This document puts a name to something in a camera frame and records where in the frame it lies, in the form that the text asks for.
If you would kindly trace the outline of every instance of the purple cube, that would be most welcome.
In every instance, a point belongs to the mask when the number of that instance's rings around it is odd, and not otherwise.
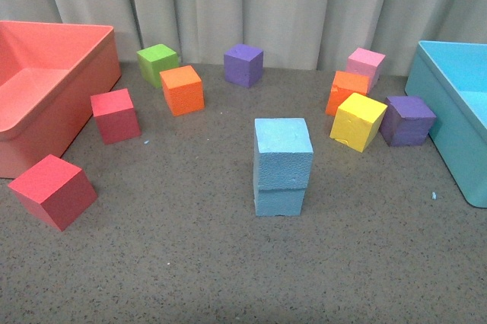
[[[237,44],[223,56],[225,80],[249,88],[262,77],[263,63],[262,49]]]
[[[421,97],[389,96],[379,131],[390,147],[421,145],[428,136],[436,115]]]

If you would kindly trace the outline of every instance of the stacked cubes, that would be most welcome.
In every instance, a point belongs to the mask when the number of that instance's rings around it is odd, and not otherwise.
[[[299,215],[312,162],[313,147],[304,119],[256,119],[256,215]]]

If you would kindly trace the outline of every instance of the yellow cube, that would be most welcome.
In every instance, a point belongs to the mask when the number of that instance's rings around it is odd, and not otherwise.
[[[377,134],[387,105],[352,94],[337,109],[329,136],[356,151],[364,151]]]

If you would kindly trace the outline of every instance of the orange cube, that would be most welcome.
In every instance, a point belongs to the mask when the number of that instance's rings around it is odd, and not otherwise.
[[[203,110],[203,83],[191,65],[162,71],[164,98],[173,116]]]
[[[325,114],[335,116],[338,106],[349,98],[351,94],[357,93],[362,96],[367,96],[368,81],[369,77],[366,75],[355,75],[347,71],[336,71]]]

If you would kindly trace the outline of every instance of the pink cube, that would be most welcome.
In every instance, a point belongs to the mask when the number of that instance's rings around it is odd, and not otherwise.
[[[369,93],[373,86],[379,79],[380,70],[386,56],[378,52],[372,52],[370,50],[357,48],[347,60],[347,67],[345,71],[355,73],[357,75],[366,75],[368,80]]]
[[[84,171],[49,154],[8,184],[33,216],[63,231],[97,193]]]
[[[91,96],[91,107],[103,143],[117,143],[141,135],[128,89]]]

